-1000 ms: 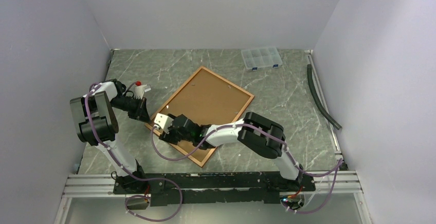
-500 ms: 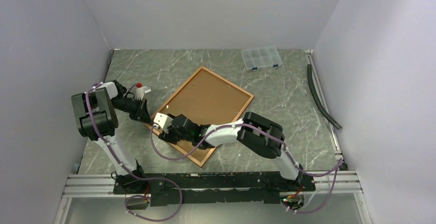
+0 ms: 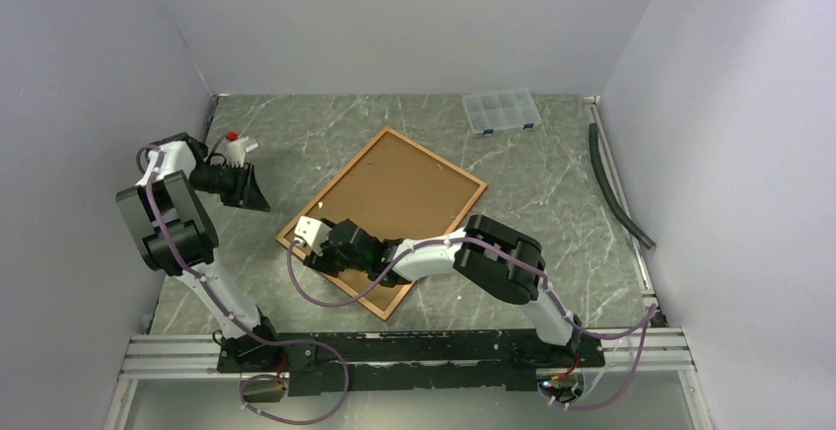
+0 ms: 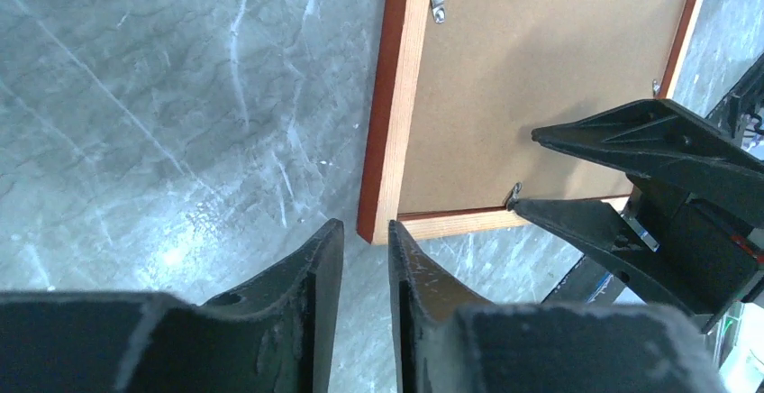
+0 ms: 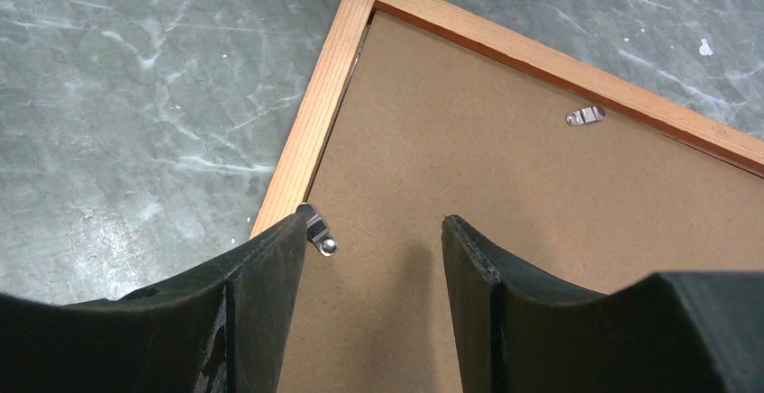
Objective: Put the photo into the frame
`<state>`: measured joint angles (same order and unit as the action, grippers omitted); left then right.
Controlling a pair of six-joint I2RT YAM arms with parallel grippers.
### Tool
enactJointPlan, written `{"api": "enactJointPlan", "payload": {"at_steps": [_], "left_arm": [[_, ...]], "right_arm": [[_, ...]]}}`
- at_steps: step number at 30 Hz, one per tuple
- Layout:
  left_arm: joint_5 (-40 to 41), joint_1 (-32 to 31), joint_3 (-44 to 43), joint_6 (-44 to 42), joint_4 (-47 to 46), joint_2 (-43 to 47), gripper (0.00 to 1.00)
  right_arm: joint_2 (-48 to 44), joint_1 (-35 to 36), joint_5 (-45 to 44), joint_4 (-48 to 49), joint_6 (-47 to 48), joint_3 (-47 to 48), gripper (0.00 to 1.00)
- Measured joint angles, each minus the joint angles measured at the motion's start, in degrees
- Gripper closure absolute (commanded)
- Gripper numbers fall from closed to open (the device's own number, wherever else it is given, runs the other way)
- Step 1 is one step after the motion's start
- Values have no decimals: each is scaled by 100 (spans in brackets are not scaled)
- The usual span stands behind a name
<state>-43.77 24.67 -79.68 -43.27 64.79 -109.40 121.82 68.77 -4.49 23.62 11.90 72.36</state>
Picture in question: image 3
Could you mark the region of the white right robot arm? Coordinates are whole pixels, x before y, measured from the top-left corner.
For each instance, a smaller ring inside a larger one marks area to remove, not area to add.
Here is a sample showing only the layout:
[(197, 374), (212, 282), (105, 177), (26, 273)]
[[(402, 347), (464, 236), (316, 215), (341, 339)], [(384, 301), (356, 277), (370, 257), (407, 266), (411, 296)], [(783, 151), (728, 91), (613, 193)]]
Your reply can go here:
[(496, 300), (520, 307), (551, 364), (567, 365), (580, 353), (580, 323), (552, 290), (540, 242), (490, 217), (473, 215), (463, 227), (434, 238), (381, 240), (351, 220), (303, 216), (294, 243), (309, 249), (306, 267), (331, 277), (359, 271), (374, 286), (460, 275)]

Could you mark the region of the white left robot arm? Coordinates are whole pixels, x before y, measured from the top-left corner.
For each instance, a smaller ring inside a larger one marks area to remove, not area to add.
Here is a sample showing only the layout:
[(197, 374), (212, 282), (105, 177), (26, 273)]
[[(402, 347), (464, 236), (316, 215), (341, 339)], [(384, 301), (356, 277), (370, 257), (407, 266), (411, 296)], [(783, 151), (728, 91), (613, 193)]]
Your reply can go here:
[(245, 158), (256, 145), (234, 139), (220, 153), (185, 132), (155, 141), (138, 153), (142, 177), (115, 200), (146, 265), (188, 287), (217, 321), (223, 343), (268, 371), (280, 362), (283, 345), (224, 267), (218, 233), (198, 196), (206, 192), (225, 206), (270, 211)]

